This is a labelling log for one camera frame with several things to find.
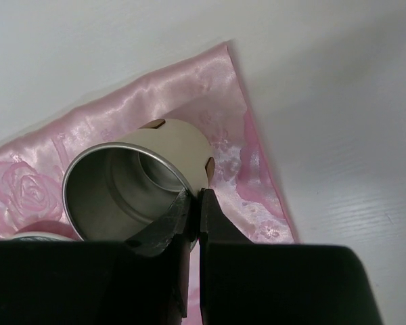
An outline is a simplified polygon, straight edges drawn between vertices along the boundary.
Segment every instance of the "black plastic part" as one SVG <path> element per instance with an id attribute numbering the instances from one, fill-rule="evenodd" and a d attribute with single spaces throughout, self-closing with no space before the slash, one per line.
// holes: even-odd
<path id="1" fill-rule="evenodd" d="M 0 324 L 178 325 L 199 233 L 204 324 L 381 324 L 351 250 L 253 244 L 212 190 L 126 242 L 1 241 Z"/>
<path id="2" fill-rule="evenodd" d="M 180 324 L 191 204 L 127 242 L 0 241 L 0 324 Z"/>
<path id="3" fill-rule="evenodd" d="M 367 276 L 348 248 L 249 242 L 202 196 L 204 324 L 381 325 Z"/>

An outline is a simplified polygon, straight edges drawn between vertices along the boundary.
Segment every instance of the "rose pattern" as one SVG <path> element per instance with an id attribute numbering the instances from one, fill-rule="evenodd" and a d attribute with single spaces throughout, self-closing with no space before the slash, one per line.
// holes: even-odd
<path id="1" fill-rule="evenodd" d="M 23 160 L 0 161 L 0 236 L 39 220 L 60 219 L 60 184 Z"/>
<path id="2" fill-rule="evenodd" d="M 258 225 L 250 239 L 253 242 L 273 243 L 279 237 L 279 224 L 276 220 L 265 220 Z"/>

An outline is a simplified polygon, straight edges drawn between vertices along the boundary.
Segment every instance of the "metal can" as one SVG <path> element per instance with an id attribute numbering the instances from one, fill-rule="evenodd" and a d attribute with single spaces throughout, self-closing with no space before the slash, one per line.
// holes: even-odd
<path id="1" fill-rule="evenodd" d="M 22 232 L 13 235 L 10 240 L 19 240 L 23 242 L 68 242 L 71 238 L 52 234 L 50 232 Z"/>
<path id="2" fill-rule="evenodd" d="M 156 120 L 80 153 L 63 180 L 65 212 L 83 240 L 126 240 L 160 217 L 185 188 L 197 196 L 215 165 L 193 125 Z"/>

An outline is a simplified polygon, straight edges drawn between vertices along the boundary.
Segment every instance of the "white table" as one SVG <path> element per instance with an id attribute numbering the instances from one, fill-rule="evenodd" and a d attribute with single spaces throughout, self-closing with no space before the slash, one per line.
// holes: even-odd
<path id="1" fill-rule="evenodd" d="M 406 325 L 406 0 L 0 1 L 0 143 L 228 39 L 300 239 Z"/>

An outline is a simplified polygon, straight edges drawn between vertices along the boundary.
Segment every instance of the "can rim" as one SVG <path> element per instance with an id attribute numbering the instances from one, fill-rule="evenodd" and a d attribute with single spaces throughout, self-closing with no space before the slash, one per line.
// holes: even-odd
<path id="1" fill-rule="evenodd" d="M 171 171 L 174 176 L 176 176 L 176 178 L 181 182 L 183 187 L 187 190 L 189 195 L 194 196 L 191 185 L 189 184 L 188 180 L 186 180 L 186 178 L 183 176 L 183 174 L 180 172 L 180 170 L 178 170 L 178 168 L 176 168 L 175 165 L 173 165 L 163 156 L 157 154 L 156 152 L 154 152 L 150 149 L 147 149 L 143 146 L 138 146 L 136 144 L 129 144 L 126 142 L 108 142 L 108 143 L 104 143 L 104 144 L 97 144 L 95 146 L 91 146 L 90 148 L 87 148 L 86 150 L 82 151 L 72 160 L 72 162 L 69 164 L 68 168 L 66 169 L 66 172 L 63 177 L 63 182 L 62 182 L 62 201 L 63 201 L 66 217 L 68 218 L 69 222 L 71 223 L 71 226 L 75 229 L 78 236 L 82 240 L 87 240 L 87 237 L 83 234 L 83 232 L 80 230 L 79 226 L 77 226 L 77 224 L 75 223 L 75 220 L 72 217 L 72 215 L 69 211 L 69 208 L 68 208 L 68 199 L 66 197 L 66 188 L 67 188 L 69 176 L 70 176 L 72 170 L 75 168 L 76 164 L 78 164 L 80 162 L 80 160 L 82 160 L 84 157 L 88 156 L 89 154 L 91 154 L 93 152 L 97 152 L 97 151 L 104 150 L 104 149 L 113 149 L 113 148 L 133 150 L 138 153 L 145 154 L 145 155 L 157 160 L 159 163 L 164 165 L 169 171 Z"/>
<path id="2" fill-rule="evenodd" d="M 48 238 L 50 240 L 60 240 L 60 241 L 68 241 L 72 242 L 73 239 L 69 237 L 65 237 L 63 235 L 53 234 L 51 232 L 20 232 L 10 236 L 8 239 L 10 240 L 21 240 L 22 238 L 30 238 L 30 237 L 42 237 Z"/>

